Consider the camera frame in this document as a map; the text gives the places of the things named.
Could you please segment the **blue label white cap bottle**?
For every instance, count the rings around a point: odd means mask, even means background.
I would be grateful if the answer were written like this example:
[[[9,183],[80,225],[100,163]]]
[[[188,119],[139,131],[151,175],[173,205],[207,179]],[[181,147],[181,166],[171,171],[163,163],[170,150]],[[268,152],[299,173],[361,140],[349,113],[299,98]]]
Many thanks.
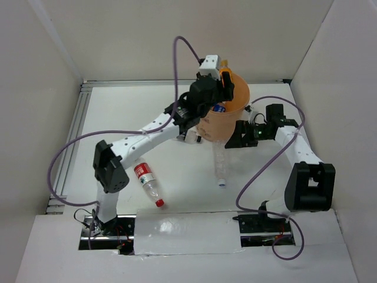
[[[216,105],[213,106],[212,110],[217,113],[225,113],[226,107],[223,103],[217,103]]]

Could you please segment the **orange juice bottle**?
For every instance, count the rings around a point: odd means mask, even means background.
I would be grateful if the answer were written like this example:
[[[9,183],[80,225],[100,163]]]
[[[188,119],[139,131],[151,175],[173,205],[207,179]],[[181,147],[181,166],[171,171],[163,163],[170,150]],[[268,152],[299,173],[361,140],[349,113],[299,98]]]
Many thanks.
[[[220,76],[220,83],[223,85],[222,80],[221,80],[221,73],[223,71],[228,71],[231,75],[232,81],[233,81],[233,74],[232,70],[229,68],[229,63],[227,60],[221,60],[220,67],[219,67],[219,76]]]

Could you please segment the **clear unlabeled bottle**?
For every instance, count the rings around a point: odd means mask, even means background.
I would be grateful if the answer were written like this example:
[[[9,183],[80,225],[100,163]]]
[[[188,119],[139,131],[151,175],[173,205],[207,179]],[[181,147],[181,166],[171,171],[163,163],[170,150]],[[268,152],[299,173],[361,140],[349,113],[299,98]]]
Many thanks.
[[[224,141],[213,142],[214,174],[219,187],[227,186],[227,163],[228,156]]]

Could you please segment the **red label red cap bottle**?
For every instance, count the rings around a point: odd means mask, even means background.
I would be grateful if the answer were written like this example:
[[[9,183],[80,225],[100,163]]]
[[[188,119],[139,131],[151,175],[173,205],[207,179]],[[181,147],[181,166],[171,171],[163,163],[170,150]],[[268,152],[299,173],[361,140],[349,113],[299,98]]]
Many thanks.
[[[133,171],[149,199],[156,207],[162,208],[165,202],[160,192],[160,185],[148,163],[143,158],[137,159],[133,165]]]

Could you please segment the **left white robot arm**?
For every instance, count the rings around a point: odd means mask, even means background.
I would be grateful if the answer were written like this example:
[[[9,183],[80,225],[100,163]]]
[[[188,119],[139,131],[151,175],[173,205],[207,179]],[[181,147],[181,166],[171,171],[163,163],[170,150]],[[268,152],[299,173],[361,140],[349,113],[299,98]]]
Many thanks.
[[[93,216],[97,231],[110,235],[116,229],[118,195],[130,181],[126,170],[159,144],[198,125],[215,104],[231,101],[233,91],[232,75],[228,71],[223,72],[220,79],[198,74],[189,91],[146,125],[141,135],[128,136],[111,144],[104,140],[96,144],[93,168],[99,204]]]

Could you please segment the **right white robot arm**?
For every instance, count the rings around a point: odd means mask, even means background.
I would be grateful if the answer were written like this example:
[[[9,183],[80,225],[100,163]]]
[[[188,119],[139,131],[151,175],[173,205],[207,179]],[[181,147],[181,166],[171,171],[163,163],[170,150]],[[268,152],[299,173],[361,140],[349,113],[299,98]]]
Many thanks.
[[[256,147],[259,141],[274,140],[284,150],[292,166],[282,197],[262,202],[257,224],[263,231],[271,231],[282,215],[299,212],[327,211],[332,206],[336,170],[314,154],[299,133],[294,119],[284,115],[282,104],[266,106],[266,118],[262,124],[238,120],[225,148]]]

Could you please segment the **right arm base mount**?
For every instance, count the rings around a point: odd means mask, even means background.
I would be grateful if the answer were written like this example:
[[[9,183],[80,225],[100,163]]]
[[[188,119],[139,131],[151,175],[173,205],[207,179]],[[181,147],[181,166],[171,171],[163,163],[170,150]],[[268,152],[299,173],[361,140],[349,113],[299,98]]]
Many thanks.
[[[270,218],[265,213],[238,214],[232,219],[239,224],[241,247],[294,245],[291,226],[282,218]]]

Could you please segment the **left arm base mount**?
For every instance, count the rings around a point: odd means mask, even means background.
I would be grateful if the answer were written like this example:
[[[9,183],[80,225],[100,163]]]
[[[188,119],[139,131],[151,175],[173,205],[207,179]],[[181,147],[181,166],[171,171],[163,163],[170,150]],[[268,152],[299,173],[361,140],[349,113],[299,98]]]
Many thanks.
[[[73,218],[81,225],[80,251],[115,250],[120,255],[134,255],[135,215],[118,216],[102,228],[86,209],[77,209]]]

